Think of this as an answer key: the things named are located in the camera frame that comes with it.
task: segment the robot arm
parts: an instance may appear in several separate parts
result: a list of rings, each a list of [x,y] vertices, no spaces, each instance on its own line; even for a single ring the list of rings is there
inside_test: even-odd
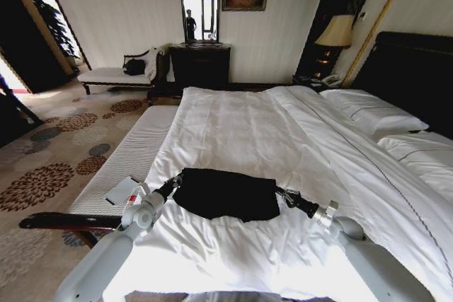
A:
[[[167,197],[178,187],[178,175],[150,192],[139,185],[141,204],[128,207],[121,226],[102,238],[69,273],[53,302],[98,301],[132,251],[135,238],[148,233],[160,217]],[[385,248],[367,239],[362,227],[347,217],[334,217],[338,203],[327,208],[303,199],[299,192],[277,188],[289,207],[297,207],[330,233],[344,249],[350,263],[380,302],[433,302],[430,292]]]
[[[327,208],[306,201],[299,192],[277,191],[289,207],[301,209],[321,224],[344,250],[349,262],[380,302],[434,302],[431,293],[387,249],[373,243],[363,228],[348,217],[334,217],[338,203]]]
[[[118,229],[103,237],[69,273],[52,302],[98,301],[129,257],[135,238],[150,232],[159,219],[162,206],[178,181],[178,177],[171,178],[153,192],[146,183],[140,183],[136,190],[142,202],[125,210]]]

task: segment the bag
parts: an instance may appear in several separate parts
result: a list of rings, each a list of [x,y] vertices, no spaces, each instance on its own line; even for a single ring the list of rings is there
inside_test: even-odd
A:
[[[267,221],[280,215],[275,180],[213,169],[185,168],[173,195],[184,209],[215,219],[231,216],[248,221]]]
[[[137,76],[144,74],[145,62],[143,59],[130,59],[124,65],[123,69],[125,74],[130,76]]]

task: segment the white bench cushion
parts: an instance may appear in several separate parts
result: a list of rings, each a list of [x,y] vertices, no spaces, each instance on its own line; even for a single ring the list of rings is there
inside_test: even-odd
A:
[[[143,181],[170,129],[177,106],[151,106],[91,178],[69,208],[70,214],[121,216],[126,205],[113,206],[105,194],[124,177]]]
[[[129,76],[120,67],[100,67],[85,72],[77,77],[80,82],[149,84],[151,81],[144,74]]]

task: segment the nightstand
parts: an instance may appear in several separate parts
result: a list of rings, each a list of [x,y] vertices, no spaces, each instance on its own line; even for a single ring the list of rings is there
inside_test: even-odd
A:
[[[315,90],[317,93],[329,89],[327,85],[321,83],[320,81],[314,81],[313,79],[300,79],[297,76],[292,77],[292,84],[306,86],[307,88]]]

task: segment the telephone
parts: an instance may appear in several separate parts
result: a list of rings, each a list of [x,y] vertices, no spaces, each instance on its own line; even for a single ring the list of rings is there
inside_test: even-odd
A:
[[[331,74],[330,76],[324,78],[321,82],[329,88],[337,88],[340,86],[342,81],[343,80],[340,78],[339,74]]]

